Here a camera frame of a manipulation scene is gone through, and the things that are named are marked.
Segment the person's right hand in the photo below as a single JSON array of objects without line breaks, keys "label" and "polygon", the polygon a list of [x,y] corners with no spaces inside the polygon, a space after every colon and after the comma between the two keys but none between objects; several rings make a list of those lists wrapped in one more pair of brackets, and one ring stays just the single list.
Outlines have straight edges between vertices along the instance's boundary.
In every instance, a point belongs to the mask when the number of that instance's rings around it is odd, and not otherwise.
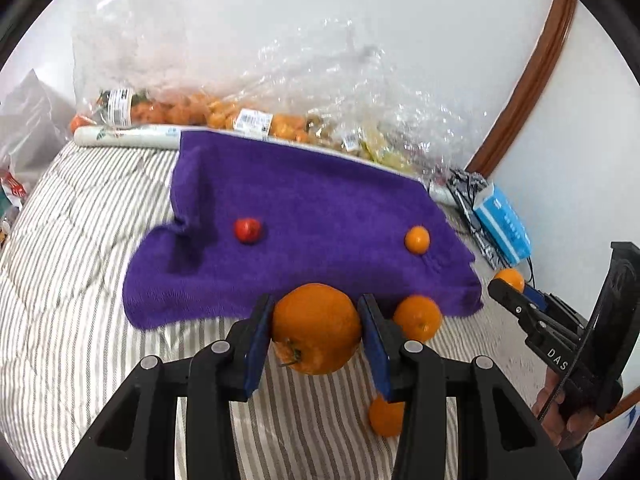
[{"label": "person's right hand", "polygon": [[585,439],[596,424],[598,416],[590,408],[583,408],[564,420],[560,414],[560,407],[564,403],[565,393],[562,389],[556,388],[559,383],[560,376],[548,368],[544,386],[537,394],[532,411],[535,416],[539,416],[544,407],[548,406],[547,413],[541,419],[541,426],[552,443],[560,451],[566,451]]}]

